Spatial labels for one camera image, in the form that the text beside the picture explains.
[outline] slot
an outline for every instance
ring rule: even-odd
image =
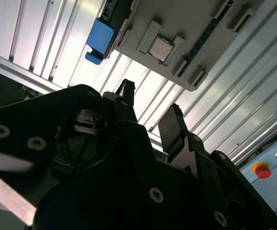
[[[202,71],[202,73],[196,78],[196,81],[194,81],[194,87],[199,85],[199,83],[203,80],[205,75],[206,73]]]
[[[206,43],[206,41],[208,40],[208,38],[211,36],[211,34],[213,33],[213,31],[215,30],[215,28],[218,26],[218,24],[220,23],[220,21],[223,19],[223,17],[225,16],[225,14],[228,12],[228,10],[230,9],[231,5],[233,4],[232,0],[229,0],[227,2],[227,4],[225,4],[225,6],[223,7],[223,9],[220,11],[220,13],[218,14],[217,18],[213,18],[210,23],[207,25],[207,27],[205,28],[205,30],[203,31],[203,33],[200,35],[200,37],[198,38],[198,40],[195,42],[195,44],[193,45],[193,47],[191,48],[189,54],[186,57],[187,63],[183,66],[183,68],[181,69],[181,71],[178,73],[177,77],[181,77],[181,75],[184,73],[184,71],[186,70],[186,68],[189,66],[189,64],[191,64],[192,60],[195,58],[195,56],[198,54],[198,52],[200,51],[200,49],[202,48],[202,46]]]
[[[233,1],[224,0],[224,2],[219,7],[217,7],[214,18],[217,19],[227,9],[227,7],[230,8],[232,3]]]
[[[240,33],[245,28],[245,25],[251,20],[253,15],[253,10],[248,7],[243,7],[230,26],[231,30],[236,33]]]

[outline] metal panel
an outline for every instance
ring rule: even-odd
[[[239,83],[241,78],[250,70],[254,64],[271,47],[270,44],[277,35],[277,11],[271,18],[257,31],[256,35],[239,52],[235,60],[223,71],[220,77],[214,82],[212,88],[208,90],[199,102],[191,109],[185,117],[185,122],[190,130],[194,130],[208,113],[216,106],[223,97],[229,93]]]
[[[64,0],[51,0],[51,3],[47,6],[42,29],[38,38],[38,44],[36,44],[34,59],[32,60],[33,73],[41,75],[46,57],[49,54],[50,44],[58,24],[59,16],[63,10]]]
[[[139,118],[154,100],[167,80],[161,75],[150,72],[134,96],[134,111]]]
[[[43,94],[62,89],[1,57],[0,74]]]
[[[67,87],[85,46],[92,25],[102,7],[103,0],[81,0],[74,21],[70,21],[71,29],[63,52],[54,66],[53,83]]]
[[[25,69],[30,68],[47,3],[48,0],[24,0],[21,23],[17,25],[18,34],[14,41],[13,62]]]
[[[276,43],[270,50],[194,130],[200,138],[205,139],[207,135],[210,135],[212,130],[215,130],[223,119],[230,116],[233,110],[242,104],[267,79],[268,73],[273,68],[277,68],[277,40],[275,39],[275,41]]]
[[[0,0],[0,57],[9,59],[20,0]]]
[[[161,103],[159,103],[157,108],[153,111],[145,126],[147,128],[151,127],[152,129],[154,129],[158,125],[160,118],[162,118],[164,113],[167,111],[167,105],[173,104],[175,99],[180,95],[181,92],[182,88],[179,85],[174,84],[171,87],[169,93],[162,98]]]
[[[60,45],[61,45],[62,39],[64,37],[64,33],[66,31],[66,27],[68,25],[68,22],[69,22],[73,7],[75,5],[75,2],[76,2],[76,0],[67,0],[65,2],[63,13],[62,13],[61,18],[59,20],[58,28],[57,28],[57,31],[54,35],[52,45],[50,47],[50,52],[49,52],[48,57],[46,59],[44,70],[43,70],[43,73],[42,73],[42,77],[47,79],[47,80],[49,79],[51,70],[53,68],[53,65],[54,65],[54,62],[56,60],[58,51],[60,49]],[[40,72],[39,68],[42,68],[42,66],[40,66],[36,69],[36,71],[37,71],[36,74]]]

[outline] cable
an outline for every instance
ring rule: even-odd
[[[72,172],[70,174],[70,177],[73,177],[76,174],[77,169],[78,169],[78,167],[79,167],[79,165],[80,165],[80,163],[82,161],[82,158],[83,158],[86,146],[89,143],[89,139],[90,139],[89,136],[87,136],[85,141],[84,141],[84,143],[83,143],[83,145],[82,145],[82,149],[81,149],[81,151],[80,151],[80,153],[78,155],[78,158],[77,158],[77,160],[75,162],[75,165],[74,165],[74,169],[72,170]]]

